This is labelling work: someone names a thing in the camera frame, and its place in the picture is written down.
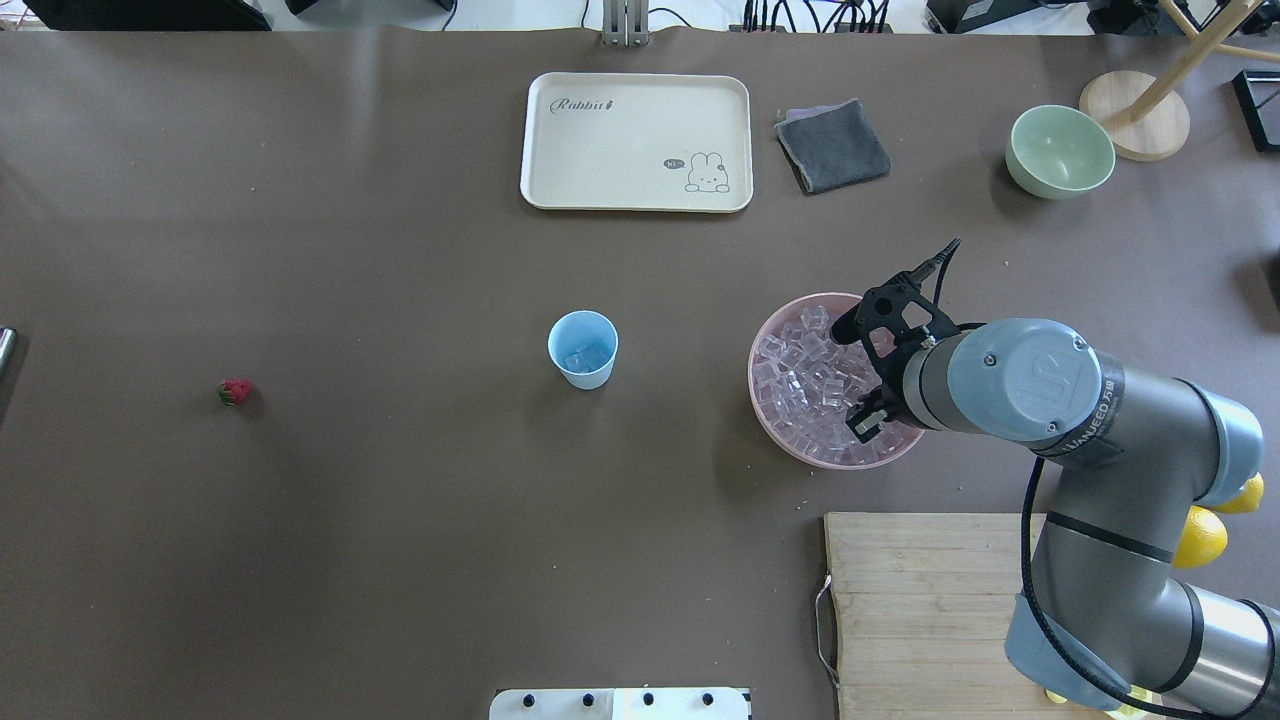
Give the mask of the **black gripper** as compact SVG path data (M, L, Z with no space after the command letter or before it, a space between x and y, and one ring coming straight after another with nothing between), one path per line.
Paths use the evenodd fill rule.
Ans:
M922 295L920 282L931 274L900 272L868 290L829 328L837 345L861 345L879 377L879 386L859 396L846 411L846 427L861 445L869 445L891 421L923 419L908 406L908 363L961 334L961 327Z

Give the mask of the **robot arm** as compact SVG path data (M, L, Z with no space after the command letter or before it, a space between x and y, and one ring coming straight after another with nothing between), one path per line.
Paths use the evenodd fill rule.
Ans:
M1114 711L1140 687L1179 719L1277 716L1277 611L1171 574L1189 510L1236 498L1261 466L1256 415L1183 379L1130 369L1037 318L952 322L901 272L835 320L879 377L846 421L989 436L1036 455L1021 587L1005 638L1037 685Z

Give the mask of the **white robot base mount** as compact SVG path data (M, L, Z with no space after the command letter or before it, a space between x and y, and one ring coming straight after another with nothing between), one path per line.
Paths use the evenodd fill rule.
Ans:
M751 719L750 691L710 687L507 689L489 719Z

